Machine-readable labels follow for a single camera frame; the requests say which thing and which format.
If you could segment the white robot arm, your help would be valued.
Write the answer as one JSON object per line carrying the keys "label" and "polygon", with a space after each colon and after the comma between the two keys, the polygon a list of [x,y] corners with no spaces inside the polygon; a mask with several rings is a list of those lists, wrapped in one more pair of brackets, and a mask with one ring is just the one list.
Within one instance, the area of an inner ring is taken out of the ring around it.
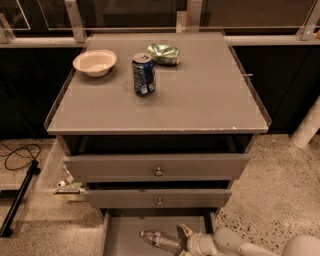
{"label": "white robot arm", "polygon": [[226,227],[217,228],[213,233],[201,233],[180,224],[177,231],[185,256],[320,256],[320,239],[312,235],[296,235],[281,251],[275,251]]}

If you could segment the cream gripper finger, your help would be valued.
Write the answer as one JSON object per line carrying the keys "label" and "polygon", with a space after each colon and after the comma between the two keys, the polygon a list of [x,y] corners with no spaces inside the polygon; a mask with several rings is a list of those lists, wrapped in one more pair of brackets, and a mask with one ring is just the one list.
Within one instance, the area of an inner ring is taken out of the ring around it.
{"label": "cream gripper finger", "polygon": [[177,226],[177,232],[179,238],[188,238],[193,234],[193,231],[185,224],[180,224]]}

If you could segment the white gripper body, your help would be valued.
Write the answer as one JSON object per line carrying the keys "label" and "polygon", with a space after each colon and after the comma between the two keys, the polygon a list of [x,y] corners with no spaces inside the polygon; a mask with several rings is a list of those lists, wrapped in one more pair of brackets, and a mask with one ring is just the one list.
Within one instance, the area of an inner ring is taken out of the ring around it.
{"label": "white gripper body", "polygon": [[218,256],[212,234],[191,234],[187,239],[187,249],[192,256]]}

